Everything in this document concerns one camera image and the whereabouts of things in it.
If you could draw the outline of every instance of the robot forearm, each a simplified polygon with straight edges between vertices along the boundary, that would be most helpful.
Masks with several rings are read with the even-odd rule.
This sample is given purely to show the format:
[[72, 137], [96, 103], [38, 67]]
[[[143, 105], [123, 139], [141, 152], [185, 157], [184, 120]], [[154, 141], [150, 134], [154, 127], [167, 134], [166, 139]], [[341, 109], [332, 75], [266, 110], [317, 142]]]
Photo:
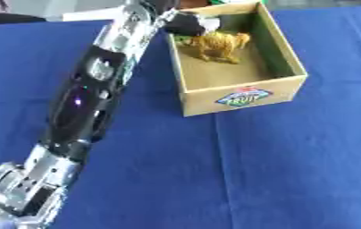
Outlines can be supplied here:
[[46, 131], [24, 165], [0, 165], [1, 218], [19, 228], [53, 222], [150, 39], [177, 15], [175, 5], [156, 0], [118, 8], [52, 104]]

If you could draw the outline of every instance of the table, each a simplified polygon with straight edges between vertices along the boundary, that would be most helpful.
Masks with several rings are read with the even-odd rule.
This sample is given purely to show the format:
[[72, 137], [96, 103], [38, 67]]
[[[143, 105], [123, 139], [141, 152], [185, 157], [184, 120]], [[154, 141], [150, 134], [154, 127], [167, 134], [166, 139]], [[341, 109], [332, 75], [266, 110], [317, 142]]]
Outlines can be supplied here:
[[[160, 33], [53, 228], [361, 229], [361, 7], [274, 16], [310, 74], [292, 103], [183, 118]], [[0, 163], [102, 25], [0, 26]]]

